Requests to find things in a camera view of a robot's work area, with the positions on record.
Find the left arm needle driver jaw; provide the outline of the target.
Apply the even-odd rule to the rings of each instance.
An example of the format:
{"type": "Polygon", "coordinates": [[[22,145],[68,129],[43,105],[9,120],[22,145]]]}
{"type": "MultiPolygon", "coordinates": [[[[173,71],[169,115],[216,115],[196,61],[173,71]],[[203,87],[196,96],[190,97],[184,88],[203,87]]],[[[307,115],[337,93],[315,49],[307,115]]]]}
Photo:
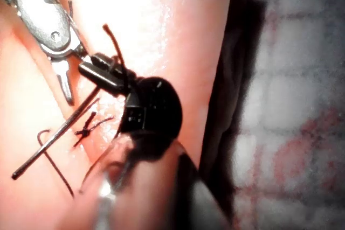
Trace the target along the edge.
{"type": "Polygon", "coordinates": [[[110,95],[127,95],[127,78],[122,72],[103,70],[87,62],[82,62],[78,70],[81,75],[110,95]]]}
{"type": "Polygon", "coordinates": [[[123,67],[118,56],[112,56],[111,58],[102,54],[96,53],[91,56],[92,65],[95,65],[103,70],[122,72],[126,76],[128,83],[136,81],[136,73],[126,67],[123,67]]]}

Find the right arm needle driver jaw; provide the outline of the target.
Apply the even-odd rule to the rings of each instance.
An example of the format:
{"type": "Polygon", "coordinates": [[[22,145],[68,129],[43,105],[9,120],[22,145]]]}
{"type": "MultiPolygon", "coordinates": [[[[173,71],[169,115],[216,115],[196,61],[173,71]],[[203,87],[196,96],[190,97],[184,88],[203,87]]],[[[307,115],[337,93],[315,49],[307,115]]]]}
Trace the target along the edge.
{"type": "Polygon", "coordinates": [[[68,76],[69,64],[67,60],[55,60],[51,59],[51,66],[55,72],[64,98],[69,106],[74,105],[74,97],[71,89],[70,79],[68,76]]]}
{"type": "Polygon", "coordinates": [[[91,62],[91,57],[83,44],[71,49],[71,54],[82,62],[91,62]]]}

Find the left arm needle driver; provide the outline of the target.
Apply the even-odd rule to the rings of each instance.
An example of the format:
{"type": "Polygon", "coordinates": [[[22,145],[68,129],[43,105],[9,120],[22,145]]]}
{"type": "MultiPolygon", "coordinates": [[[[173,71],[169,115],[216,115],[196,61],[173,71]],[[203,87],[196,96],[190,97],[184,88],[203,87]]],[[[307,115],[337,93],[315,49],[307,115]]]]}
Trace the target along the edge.
{"type": "Polygon", "coordinates": [[[156,76],[141,78],[130,86],[119,132],[144,130],[175,139],[182,119],[181,102],[172,84],[156,76]]]}

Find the right arm needle driver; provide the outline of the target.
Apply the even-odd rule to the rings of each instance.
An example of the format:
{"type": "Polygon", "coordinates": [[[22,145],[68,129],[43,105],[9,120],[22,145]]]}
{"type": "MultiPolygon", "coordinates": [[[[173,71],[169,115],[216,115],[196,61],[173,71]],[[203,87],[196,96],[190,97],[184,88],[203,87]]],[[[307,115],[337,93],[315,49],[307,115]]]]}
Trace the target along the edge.
{"type": "Polygon", "coordinates": [[[60,0],[5,0],[49,57],[62,59],[81,45],[78,30],[60,0]]]}

